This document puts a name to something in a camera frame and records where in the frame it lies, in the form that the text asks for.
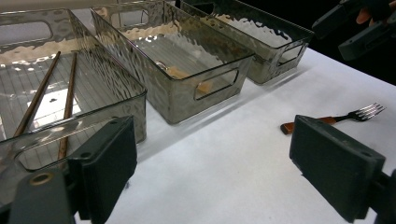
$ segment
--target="white table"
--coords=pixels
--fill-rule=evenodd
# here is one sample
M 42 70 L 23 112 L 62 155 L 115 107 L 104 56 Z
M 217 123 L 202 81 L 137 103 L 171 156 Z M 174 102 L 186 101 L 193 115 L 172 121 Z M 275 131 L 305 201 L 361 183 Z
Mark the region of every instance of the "white table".
M 347 223 L 301 176 L 279 125 L 296 114 L 341 116 L 374 102 L 387 107 L 378 117 L 335 127 L 387 157 L 390 175 L 396 87 L 312 49 L 291 75 L 263 86 L 247 80 L 239 95 L 176 126 L 148 104 L 148 138 L 107 223 Z M 370 210 L 355 223 L 375 216 Z

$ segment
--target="metal fork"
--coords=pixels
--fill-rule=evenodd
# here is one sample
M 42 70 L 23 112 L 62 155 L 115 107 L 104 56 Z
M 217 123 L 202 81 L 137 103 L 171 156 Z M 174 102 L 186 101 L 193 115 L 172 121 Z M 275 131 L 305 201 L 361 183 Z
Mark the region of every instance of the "metal fork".
M 378 103 L 374 103 L 372 105 L 367 105 L 366 107 L 364 107 L 362 109 L 349 112 L 345 116 L 324 117 L 324 118 L 319 118 L 319 119 L 325 123 L 328 123 L 328 124 L 334 124 L 336 122 L 339 122 L 339 121 L 345 120 L 345 119 L 352 119 L 355 121 L 363 122 L 363 121 L 372 119 L 373 117 L 375 117 L 376 115 L 378 115 L 379 113 L 384 111 L 385 109 L 386 109 L 386 107 L 384 107 Z M 284 124 L 280 125 L 280 130 L 284 134 L 293 133 L 293 129 L 294 129 L 294 122 L 284 123 Z

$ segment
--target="chopstick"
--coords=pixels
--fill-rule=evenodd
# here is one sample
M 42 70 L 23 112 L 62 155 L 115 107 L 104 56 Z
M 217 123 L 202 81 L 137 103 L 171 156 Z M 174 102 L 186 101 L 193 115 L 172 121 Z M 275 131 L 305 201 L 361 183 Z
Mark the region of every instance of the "chopstick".
M 25 132 L 27 126 L 31 122 L 32 116 L 35 114 L 37 106 L 40 105 L 41 100 L 43 99 L 43 94 L 45 92 L 45 89 L 47 88 L 47 84 L 50 79 L 50 75 L 52 74 L 52 71 L 55 68 L 56 63 L 58 62 L 60 55 L 61 55 L 61 52 L 58 51 L 56 53 L 55 58 L 52 61 L 52 64 L 49 67 L 49 70 L 47 71 L 47 74 L 44 76 L 43 80 L 41 81 L 40 86 L 38 87 L 37 92 L 35 93 L 35 96 L 33 97 L 32 103 L 30 103 L 26 112 L 24 113 L 21 123 L 17 128 L 17 131 L 14 133 L 14 137 L 23 134 Z
M 73 100 L 74 100 L 74 82 L 76 74 L 77 54 L 73 54 L 72 68 L 70 71 L 69 86 L 67 90 L 66 105 L 64 107 L 64 119 L 69 119 L 73 115 Z M 67 154 L 68 137 L 61 139 L 58 151 L 58 160 L 66 157 Z

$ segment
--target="plastic storage container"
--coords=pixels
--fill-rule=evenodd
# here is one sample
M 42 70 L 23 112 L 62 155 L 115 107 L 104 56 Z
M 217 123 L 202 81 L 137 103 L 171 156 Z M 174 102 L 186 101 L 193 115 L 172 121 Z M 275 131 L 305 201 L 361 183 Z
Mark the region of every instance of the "plastic storage container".
M 170 124 L 241 91 L 253 52 L 164 1 L 95 6 L 98 39 Z
M 134 116 L 136 142 L 146 138 L 147 90 L 70 10 L 0 14 L 0 33 L 0 204 L 12 200 L 29 172 L 62 161 L 57 156 L 61 138 L 68 136 L 70 154 L 108 121 L 125 116 Z M 58 51 L 32 122 L 15 135 Z M 64 119 L 74 52 L 73 115 Z
M 303 57 L 313 32 L 236 0 L 181 0 L 180 8 L 255 51 L 247 77 L 262 85 Z

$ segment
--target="fork tines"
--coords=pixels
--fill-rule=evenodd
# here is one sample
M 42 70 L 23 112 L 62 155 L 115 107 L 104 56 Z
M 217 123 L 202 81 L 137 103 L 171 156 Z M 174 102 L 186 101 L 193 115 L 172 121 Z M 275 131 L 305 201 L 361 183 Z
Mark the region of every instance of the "fork tines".
M 382 106 L 382 105 L 380 105 L 378 103 L 374 103 L 372 105 L 368 105 L 368 106 L 358 110 L 357 114 L 362 119 L 371 119 L 372 117 L 374 117 L 377 114 L 381 113 L 385 109 L 386 109 L 386 107 L 384 107 L 384 106 Z

